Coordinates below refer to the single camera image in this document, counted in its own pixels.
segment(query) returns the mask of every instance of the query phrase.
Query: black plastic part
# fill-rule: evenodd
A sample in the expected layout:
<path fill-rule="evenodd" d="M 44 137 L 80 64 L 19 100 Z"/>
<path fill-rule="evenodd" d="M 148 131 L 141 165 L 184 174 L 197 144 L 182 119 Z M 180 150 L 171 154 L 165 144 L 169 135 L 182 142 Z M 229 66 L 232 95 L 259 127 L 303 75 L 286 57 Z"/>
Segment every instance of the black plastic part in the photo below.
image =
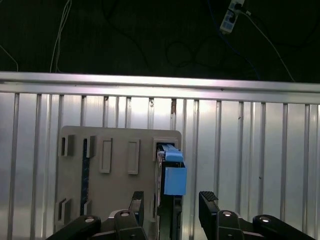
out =
<path fill-rule="evenodd" d="M 114 216 L 114 223 L 118 240 L 148 240 L 144 229 L 138 225 L 132 211 L 117 212 Z"/>
<path fill-rule="evenodd" d="M 84 215 L 85 204 L 88 201 L 89 194 L 89 171 L 90 158 L 87 157 L 87 139 L 83 140 L 82 153 L 82 176 L 81 176 L 81 197 L 80 197 L 80 215 Z"/>
<path fill-rule="evenodd" d="M 144 225 L 145 218 L 145 206 L 144 206 L 144 192 L 135 191 L 132 196 L 132 200 L 129 206 L 129 210 L 132 211 L 135 215 L 135 219 L 139 226 Z"/>
<path fill-rule="evenodd" d="M 182 197 L 173 196 L 170 235 L 171 240 L 178 240 L 181 229 Z"/>
<path fill-rule="evenodd" d="M 268 239 L 313 240 L 312 237 L 270 215 L 255 216 L 252 221 L 254 230 Z"/>
<path fill-rule="evenodd" d="M 235 9 L 235 10 L 242 10 L 242 9 L 243 9 L 242 4 L 241 4 L 241 3 L 236 3 L 236 4 L 234 5 L 234 9 Z"/>
<path fill-rule="evenodd" d="M 208 240 L 216 237 L 217 214 L 220 211 L 214 202 L 216 200 L 218 198 L 211 191 L 199 192 L 199 220 Z"/>
<path fill-rule="evenodd" d="M 87 240 L 98 233 L 100 227 L 101 220 L 99 217 L 84 215 L 70 222 L 46 240 Z"/>

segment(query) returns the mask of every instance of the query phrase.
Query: blue block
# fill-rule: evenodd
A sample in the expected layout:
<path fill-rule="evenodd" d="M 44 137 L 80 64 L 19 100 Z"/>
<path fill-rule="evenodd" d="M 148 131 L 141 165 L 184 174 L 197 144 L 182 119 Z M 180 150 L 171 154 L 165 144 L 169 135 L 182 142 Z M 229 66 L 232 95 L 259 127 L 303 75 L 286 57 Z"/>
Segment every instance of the blue block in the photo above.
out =
<path fill-rule="evenodd" d="M 184 162 L 184 155 L 179 151 L 179 149 L 175 148 L 171 144 L 163 144 L 162 147 L 165 152 L 166 161 L 175 163 Z"/>
<path fill-rule="evenodd" d="M 186 194 L 187 168 L 166 167 L 164 177 L 164 194 L 179 195 Z"/>

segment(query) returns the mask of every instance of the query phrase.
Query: black cable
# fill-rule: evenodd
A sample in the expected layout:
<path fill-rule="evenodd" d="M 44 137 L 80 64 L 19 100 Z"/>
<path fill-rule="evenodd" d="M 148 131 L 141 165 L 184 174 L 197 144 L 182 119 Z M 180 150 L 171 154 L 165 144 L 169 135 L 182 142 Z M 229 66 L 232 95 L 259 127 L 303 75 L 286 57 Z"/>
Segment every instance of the black cable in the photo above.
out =
<path fill-rule="evenodd" d="M 223 43 L 223 54 L 222 54 L 222 57 L 219 61 L 218 64 L 216 65 L 209 65 L 209 64 L 205 64 L 205 63 L 202 63 L 200 61 L 197 60 L 197 56 L 199 54 L 199 51 L 201 50 L 201 47 L 210 39 L 210 38 L 216 38 L 218 39 L 220 42 Z M 187 59 L 187 60 L 183 60 L 181 62 L 178 62 L 178 63 L 173 63 L 170 58 L 169 58 L 169 50 L 171 48 L 174 48 L 175 45 L 181 45 L 183 46 L 187 52 L 190 54 L 190 58 Z M 176 70 L 177 69 L 181 69 L 181 68 L 185 68 L 189 65 L 199 65 L 199 66 L 202 66 L 204 68 L 208 68 L 210 70 L 213 70 L 214 72 L 216 73 L 220 73 L 220 74 L 225 74 L 225 73 L 228 73 L 229 74 L 229 78 L 230 77 L 233 77 L 233 78 L 236 78 L 236 79 L 239 79 L 240 76 L 244 76 L 242 74 L 242 72 L 239 72 L 238 69 L 235 69 L 235 68 L 225 68 L 223 67 L 224 63 L 225 63 L 225 60 L 227 59 L 226 58 L 226 55 L 227 55 L 227 45 L 224 41 L 221 40 L 220 37 L 218 37 L 217 35 L 209 35 L 207 37 L 205 37 L 204 39 L 202 39 L 199 44 L 197 45 L 197 47 L 192 50 L 191 47 L 189 47 L 185 42 L 183 41 L 173 41 L 171 43 L 169 43 L 166 47 L 165 47 L 165 58 L 167 60 L 167 62 L 175 68 L 174 70 L 174 74 L 176 74 Z"/>
<path fill-rule="evenodd" d="M 247 11 L 243 6 L 241 6 L 239 8 L 239 10 L 241 10 L 244 13 L 246 13 L 246 11 Z M 309 40 L 314 35 L 314 33 L 317 31 L 317 29 L 319 27 L 319 24 L 320 24 L 320 14 L 319 14 L 319 16 L 316 18 L 316 21 L 315 21 L 315 24 L 314 24 L 312 30 L 309 32 L 309 34 L 306 36 L 306 38 L 302 41 L 302 43 L 300 43 L 300 44 L 290 44 L 290 43 L 286 43 L 286 42 L 279 42 L 279 41 L 273 40 L 273 38 L 271 37 L 271 34 L 270 34 L 266 24 L 264 23 L 264 21 L 261 18 L 259 18 L 257 15 L 252 13 L 252 12 L 250 14 L 250 17 L 259 21 L 260 25 L 264 28 L 265 35 L 269 38 L 269 40 L 274 45 L 284 46 L 284 47 L 289 47 L 289 48 L 297 48 L 297 49 L 309 46 L 310 44 L 312 44 L 315 41 L 315 40 L 313 40 L 313 41 L 309 41 Z"/>
<path fill-rule="evenodd" d="M 222 58 L 221 60 L 219 61 L 219 64 L 218 65 L 209 65 L 209 64 L 205 64 L 205 63 L 202 63 L 202 62 L 199 62 L 197 61 L 197 56 L 198 56 L 198 53 L 199 51 L 201 50 L 202 46 L 210 39 L 210 38 L 216 38 L 218 40 L 220 40 L 222 43 L 223 43 L 223 55 L 222 55 Z M 174 45 L 182 45 L 190 54 L 190 59 L 188 60 L 184 60 L 182 62 L 179 62 L 177 64 L 174 64 L 170 59 L 169 59 L 169 50 L 174 46 Z M 171 43 L 169 43 L 166 47 L 165 47 L 165 50 L 164 50 L 164 54 L 165 54 L 165 58 L 167 60 L 167 62 L 175 67 L 175 68 L 184 68 L 186 67 L 187 65 L 189 64 L 196 64 L 196 65 L 200 65 L 200 66 L 203 66 L 203 67 L 206 67 L 206 68 L 214 68 L 214 69 L 218 69 L 220 68 L 223 63 L 225 62 L 225 59 L 226 59 L 226 54 L 227 54 L 227 46 L 226 46 L 226 43 L 223 42 L 218 36 L 216 35 L 209 35 L 207 37 L 205 37 L 204 39 L 202 39 L 200 41 L 200 43 L 198 44 L 198 46 L 195 48 L 195 50 L 192 50 L 186 43 L 182 42 L 182 41 L 173 41 Z"/>
<path fill-rule="evenodd" d="M 138 42 L 133 37 L 131 37 L 130 35 L 128 35 L 124 31 L 122 31 L 121 29 L 117 28 L 115 25 L 113 25 L 110 22 L 110 18 L 112 17 L 112 15 L 113 15 L 118 3 L 119 3 L 119 0 L 114 0 L 112 6 L 110 8 L 110 11 L 108 13 L 106 13 L 106 11 L 105 11 L 105 9 L 106 9 L 105 8 L 105 0 L 101 0 L 101 10 L 102 10 L 103 17 L 104 17 L 105 21 L 112 27 L 112 29 L 114 31 L 118 32 L 119 34 L 121 34 L 122 36 L 128 38 L 129 40 L 131 40 L 131 42 L 134 43 L 134 45 L 136 46 L 136 48 L 138 49 L 138 51 L 140 52 L 140 54 L 141 54 L 141 56 L 143 58 L 143 62 L 145 63 L 147 69 L 150 72 L 150 66 L 149 66 L 149 63 L 147 61 L 147 57 L 144 54 L 142 48 L 139 46 Z"/>

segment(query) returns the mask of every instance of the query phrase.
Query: rectangular slot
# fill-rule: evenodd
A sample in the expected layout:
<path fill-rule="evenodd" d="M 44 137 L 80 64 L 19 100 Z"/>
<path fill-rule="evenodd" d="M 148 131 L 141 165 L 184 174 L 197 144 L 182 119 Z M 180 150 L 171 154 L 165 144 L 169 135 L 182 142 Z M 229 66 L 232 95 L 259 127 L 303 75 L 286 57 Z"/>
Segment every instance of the rectangular slot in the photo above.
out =
<path fill-rule="evenodd" d="M 90 136 L 86 144 L 86 157 L 92 158 L 95 155 L 96 136 Z"/>
<path fill-rule="evenodd" d="M 58 203 L 58 221 L 62 220 L 62 205 L 66 201 L 66 198 L 64 198 L 62 201 Z"/>
<path fill-rule="evenodd" d="M 62 144 L 61 144 L 61 156 L 65 155 L 65 150 L 66 150 L 66 138 L 62 138 Z"/>
<path fill-rule="evenodd" d="M 102 141 L 102 151 L 100 155 L 100 173 L 109 174 L 111 171 L 112 160 L 112 138 Z"/>
<path fill-rule="evenodd" d="M 152 156 L 153 156 L 152 161 L 153 162 L 155 162 L 157 159 L 157 149 L 158 149 L 158 145 L 160 145 L 160 144 L 171 144 L 175 148 L 180 149 L 178 139 L 176 139 L 176 138 L 173 138 L 173 137 L 153 138 L 153 150 L 152 150 Z"/>
<path fill-rule="evenodd" d="M 140 148 L 139 139 L 132 139 L 128 142 L 128 149 L 127 149 L 128 174 L 131 174 L 131 175 L 138 174 L 139 148 Z"/>

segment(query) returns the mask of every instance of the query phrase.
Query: dark wall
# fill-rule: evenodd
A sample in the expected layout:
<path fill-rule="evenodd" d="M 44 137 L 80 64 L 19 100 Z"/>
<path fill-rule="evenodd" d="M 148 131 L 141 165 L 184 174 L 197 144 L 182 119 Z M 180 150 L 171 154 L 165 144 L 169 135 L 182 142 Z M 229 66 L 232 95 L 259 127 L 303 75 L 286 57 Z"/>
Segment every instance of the dark wall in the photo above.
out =
<path fill-rule="evenodd" d="M 73 0 L 61 35 L 61 72 L 257 79 L 218 37 L 207 0 L 114 1 Z M 19 71 L 49 72 L 66 2 L 0 3 L 0 44 L 17 60 Z M 219 25 L 229 2 L 211 0 Z M 299 45 L 319 23 L 318 0 L 246 0 L 245 6 L 263 20 L 275 42 Z M 252 61 L 261 80 L 291 81 L 273 48 L 244 16 L 226 38 Z M 309 40 L 304 47 L 276 45 L 297 82 L 320 79 L 320 26 Z M 0 71 L 15 70 L 0 49 Z"/>

